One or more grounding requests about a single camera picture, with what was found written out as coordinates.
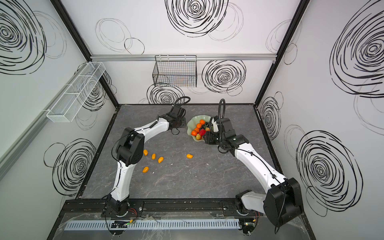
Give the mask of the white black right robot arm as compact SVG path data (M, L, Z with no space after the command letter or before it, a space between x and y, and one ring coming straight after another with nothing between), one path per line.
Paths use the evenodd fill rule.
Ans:
M277 228L304 213L299 182L275 170L254 149L243 135L236 134L228 118L215 116L208 121L210 131L204 135L206 144L217 145L224 153L231 153L256 177L264 189L263 194L240 194L245 210L260 212Z

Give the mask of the green wavy fruit bowl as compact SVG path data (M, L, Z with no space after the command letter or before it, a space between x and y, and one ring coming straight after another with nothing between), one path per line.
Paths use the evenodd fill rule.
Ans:
M192 117L191 120L187 123L187 134L192 137L192 139L195 142L201 142L203 139L197 140L196 136L192 135L192 131L195 130L198 124L200 124L201 120L204 120L205 122L209 122L211 119L211 116L208 115L198 115L195 117Z

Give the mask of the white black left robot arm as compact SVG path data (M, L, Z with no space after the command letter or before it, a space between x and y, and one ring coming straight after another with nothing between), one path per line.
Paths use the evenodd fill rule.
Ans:
M136 164L144 155L145 143L158 134L186 126L186 110L173 104L171 110L154 121L138 128L125 128L116 143L117 175L106 204L114 214L122 217L129 211L130 183Z

